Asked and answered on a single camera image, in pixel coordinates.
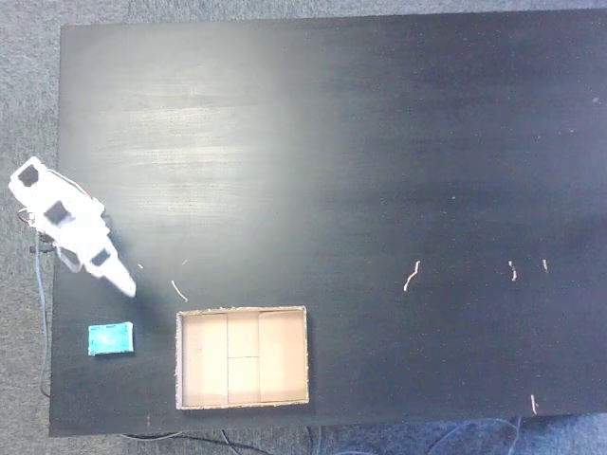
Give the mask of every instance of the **tabletop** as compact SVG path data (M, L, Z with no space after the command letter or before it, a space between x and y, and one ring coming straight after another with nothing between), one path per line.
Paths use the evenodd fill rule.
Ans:
M606 118L605 10L64 27L138 292L57 265L50 434L606 411ZM178 311L291 305L309 404L175 408Z

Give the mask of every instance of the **open cardboard box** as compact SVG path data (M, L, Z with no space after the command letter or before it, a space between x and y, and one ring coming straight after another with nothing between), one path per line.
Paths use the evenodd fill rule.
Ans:
M179 410L308 403L304 306L177 313Z

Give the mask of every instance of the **cyan foam block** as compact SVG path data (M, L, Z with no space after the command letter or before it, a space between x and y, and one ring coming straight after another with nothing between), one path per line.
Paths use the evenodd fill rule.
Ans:
M88 328L88 354L133 352L133 323L91 325Z

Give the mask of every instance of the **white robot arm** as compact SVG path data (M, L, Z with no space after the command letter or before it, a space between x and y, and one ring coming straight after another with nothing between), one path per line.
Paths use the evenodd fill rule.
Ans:
M135 282L107 236L110 229L101 218L105 207L100 201L35 156L13 173L9 188L29 213L29 224L53 239L70 270L83 265L94 277L105 277L127 296L135 296ZM64 254L66 250L77 262Z

